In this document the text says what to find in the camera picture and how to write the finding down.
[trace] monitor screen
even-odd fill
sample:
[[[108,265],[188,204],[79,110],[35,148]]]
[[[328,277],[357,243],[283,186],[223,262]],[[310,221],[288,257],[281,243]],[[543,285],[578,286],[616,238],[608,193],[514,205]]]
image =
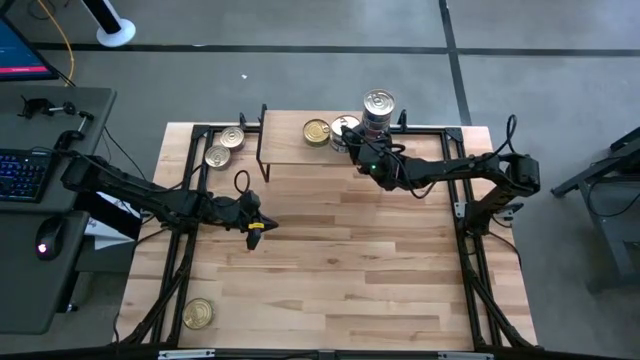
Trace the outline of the monitor screen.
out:
[[[9,21],[0,21],[0,81],[49,80],[58,75]]]

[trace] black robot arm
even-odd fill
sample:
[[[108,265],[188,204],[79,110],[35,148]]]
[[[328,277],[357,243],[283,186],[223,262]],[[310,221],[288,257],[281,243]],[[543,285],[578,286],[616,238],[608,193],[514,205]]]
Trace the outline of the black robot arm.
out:
[[[98,156],[70,152],[73,157],[62,183],[75,192],[103,192],[151,212],[169,229],[183,232],[199,224],[247,232],[247,248],[254,250],[262,232],[278,224],[260,213],[260,198],[247,190],[237,199],[214,197],[210,192],[167,189],[109,165]]]
[[[491,216],[502,211],[515,197],[528,197],[540,190],[538,162],[528,155],[492,152],[462,159],[426,161],[403,155],[404,146],[394,144],[390,134],[368,140],[361,125],[354,129],[343,127],[342,131],[358,172],[371,176],[385,190],[400,188],[413,192],[438,181],[474,178],[496,184],[484,198],[466,206],[464,229],[474,234],[486,235]]]

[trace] silver can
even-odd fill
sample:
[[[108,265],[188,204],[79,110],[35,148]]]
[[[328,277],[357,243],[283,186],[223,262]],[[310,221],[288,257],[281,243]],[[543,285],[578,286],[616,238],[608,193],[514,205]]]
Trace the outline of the silver can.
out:
[[[330,145],[337,152],[345,153],[348,152],[344,140],[342,140],[342,127],[346,126],[349,129],[353,129],[358,126],[360,121],[355,116],[351,115],[343,115],[335,119],[331,123],[331,136],[330,136]]]
[[[244,147],[244,131],[237,126],[231,126],[220,133],[220,143],[232,152],[240,151]]]
[[[387,90],[369,91],[364,95],[362,125],[372,133],[388,130],[391,124],[391,113],[395,106],[396,100]]]
[[[204,160],[213,170],[223,171],[231,166],[231,151],[222,145],[214,145],[204,154]]]

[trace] concrete floor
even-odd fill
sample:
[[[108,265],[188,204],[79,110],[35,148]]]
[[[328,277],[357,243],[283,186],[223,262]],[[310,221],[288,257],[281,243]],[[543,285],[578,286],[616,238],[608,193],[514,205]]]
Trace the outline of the concrete floor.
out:
[[[157,0],[153,11],[145,0],[112,2],[136,23],[135,44],[447,45],[438,0]],[[449,0],[448,8],[458,47],[640,48],[636,0]],[[57,17],[72,42],[95,43],[95,25],[79,1]],[[26,16],[20,1],[9,19],[31,41],[60,42],[51,24]],[[449,56],[441,53],[78,51],[74,80],[118,91],[109,128],[151,175],[165,123],[228,120],[240,111],[255,118],[263,102],[273,109],[359,109],[366,90],[382,87],[396,95],[411,123],[460,124],[460,93]],[[66,52],[43,54],[67,71]],[[639,125],[640,57],[532,55],[459,60],[473,125],[489,126],[497,144],[507,116],[516,113],[514,145],[542,167],[543,190],[524,201],[514,226],[539,343],[639,358],[640,291],[587,292],[585,282],[607,271],[602,243],[577,193],[557,200],[548,191]],[[115,152],[114,163],[134,170]],[[87,278],[76,289],[84,305],[79,313],[56,317],[43,336],[0,336],[0,352],[109,342],[125,280]]]

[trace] backlit keyboard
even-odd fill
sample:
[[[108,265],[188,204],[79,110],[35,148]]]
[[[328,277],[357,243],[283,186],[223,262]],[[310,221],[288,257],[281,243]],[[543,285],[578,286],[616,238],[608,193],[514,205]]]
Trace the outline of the backlit keyboard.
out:
[[[40,202],[52,162],[48,151],[0,149],[0,201]]]

